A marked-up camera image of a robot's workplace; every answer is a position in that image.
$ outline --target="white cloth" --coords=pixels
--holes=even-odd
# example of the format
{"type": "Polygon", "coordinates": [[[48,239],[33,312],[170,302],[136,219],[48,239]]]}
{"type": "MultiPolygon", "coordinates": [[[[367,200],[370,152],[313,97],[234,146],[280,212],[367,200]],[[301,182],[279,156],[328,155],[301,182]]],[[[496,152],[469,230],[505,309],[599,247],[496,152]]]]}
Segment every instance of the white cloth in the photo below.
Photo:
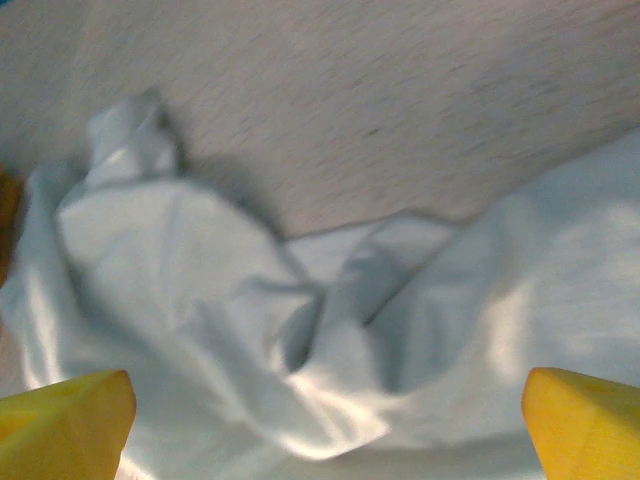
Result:
{"type": "Polygon", "coordinates": [[[278,244],[178,174],[162,115],[127,99],[90,124],[86,177],[33,174],[0,292],[28,387],[129,372],[139,478],[543,478],[532,367],[640,384],[639,134],[463,229],[398,215],[278,244]]]}

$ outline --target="wooden surface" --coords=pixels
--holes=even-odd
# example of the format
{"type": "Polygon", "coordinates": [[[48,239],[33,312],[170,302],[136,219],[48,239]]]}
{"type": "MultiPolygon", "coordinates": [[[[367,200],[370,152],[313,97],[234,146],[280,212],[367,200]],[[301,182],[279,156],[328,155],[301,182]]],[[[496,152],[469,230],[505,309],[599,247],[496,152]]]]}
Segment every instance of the wooden surface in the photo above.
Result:
{"type": "Polygon", "coordinates": [[[79,153],[156,86],[191,167],[287,235],[468,219],[640,122],[629,0],[23,0],[0,9],[0,154],[79,153]]]}

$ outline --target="yellow plastic object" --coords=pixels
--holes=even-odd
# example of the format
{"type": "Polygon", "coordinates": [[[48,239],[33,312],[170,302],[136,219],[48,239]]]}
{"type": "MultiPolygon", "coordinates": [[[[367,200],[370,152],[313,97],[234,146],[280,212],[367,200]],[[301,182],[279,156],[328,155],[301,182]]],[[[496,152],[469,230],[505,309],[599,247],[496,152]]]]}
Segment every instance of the yellow plastic object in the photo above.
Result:
{"type": "Polygon", "coordinates": [[[0,479],[113,480],[135,411],[124,371],[0,400],[0,479]]]}
{"type": "Polygon", "coordinates": [[[522,410],[548,480],[640,479],[639,388],[537,368],[522,410]]]}

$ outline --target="crumpled fabric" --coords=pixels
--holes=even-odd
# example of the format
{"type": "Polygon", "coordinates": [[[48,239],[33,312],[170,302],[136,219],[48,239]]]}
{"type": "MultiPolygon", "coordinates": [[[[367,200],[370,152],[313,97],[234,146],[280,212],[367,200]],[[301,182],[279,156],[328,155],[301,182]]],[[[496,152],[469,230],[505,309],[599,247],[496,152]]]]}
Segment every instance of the crumpled fabric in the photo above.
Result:
{"type": "Polygon", "coordinates": [[[399,214],[281,243],[181,173],[164,116],[128,98],[90,122],[88,173],[31,176],[0,291],[27,387],[129,372],[122,475],[540,479],[531,368],[640,384],[639,133],[464,228],[399,214]]]}

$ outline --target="orange object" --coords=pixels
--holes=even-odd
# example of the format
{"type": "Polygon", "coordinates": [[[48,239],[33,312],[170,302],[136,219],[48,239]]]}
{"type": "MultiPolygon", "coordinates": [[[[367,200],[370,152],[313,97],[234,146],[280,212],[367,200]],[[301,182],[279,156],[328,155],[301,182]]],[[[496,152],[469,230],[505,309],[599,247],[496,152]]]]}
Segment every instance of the orange object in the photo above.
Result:
{"type": "Polygon", "coordinates": [[[640,479],[640,388],[536,368],[522,410],[548,480],[640,479]]]}
{"type": "Polygon", "coordinates": [[[13,227],[22,197],[22,182],[0,169],[0,287],[9,273],[13,227]]]}

